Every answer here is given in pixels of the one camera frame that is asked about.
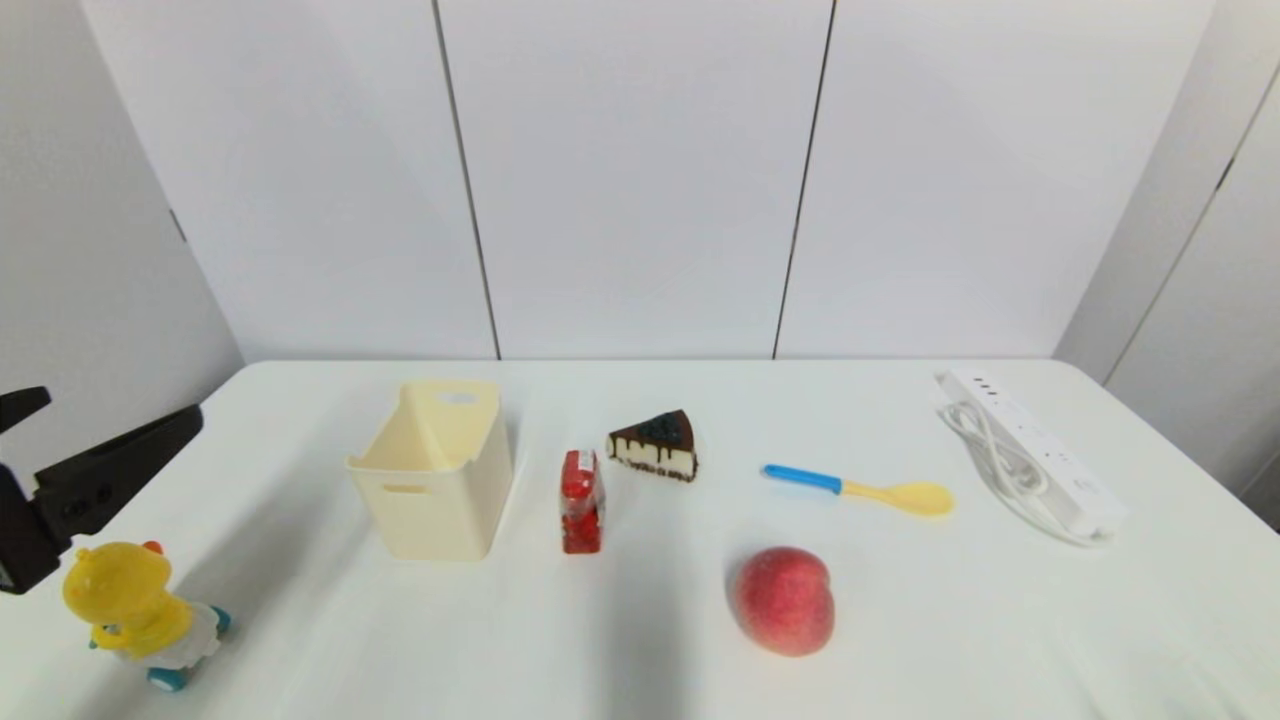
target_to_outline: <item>cheesecake slice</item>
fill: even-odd
[[[609,457],[636,470],[694,482],[694,427],[684,410],[663,413],[652,420],[609,433]]]

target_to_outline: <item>red candy jar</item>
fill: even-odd
[[[571,450],[561,469],[561,530],[564,552],[600,552],[604,483],[594,450]]]

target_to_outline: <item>beige plastic basket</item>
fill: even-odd
[[[406,560],[481,560],[511,491],[498,386],[424,380],[347,470],[383,542]]]

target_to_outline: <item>plastic spoon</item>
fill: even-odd
[[[854,495],[878,500],[899,510],[915,515],[946,515],[955,507],[951,491],[937,483],[906,483],[887,488],[873,488],[832,475],[797,470],[783,465],[765,465],[764,474],[780,480],[829,489],[836,495]]]

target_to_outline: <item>yellow duck toy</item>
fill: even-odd
[[[159,543],[113,542],[76,552],[63,583],[67,607],[86,623],[90,647],[147,667],[161,689],[180,691],[191,670],[218,651],[227,611],[165,589],[173,569]]]

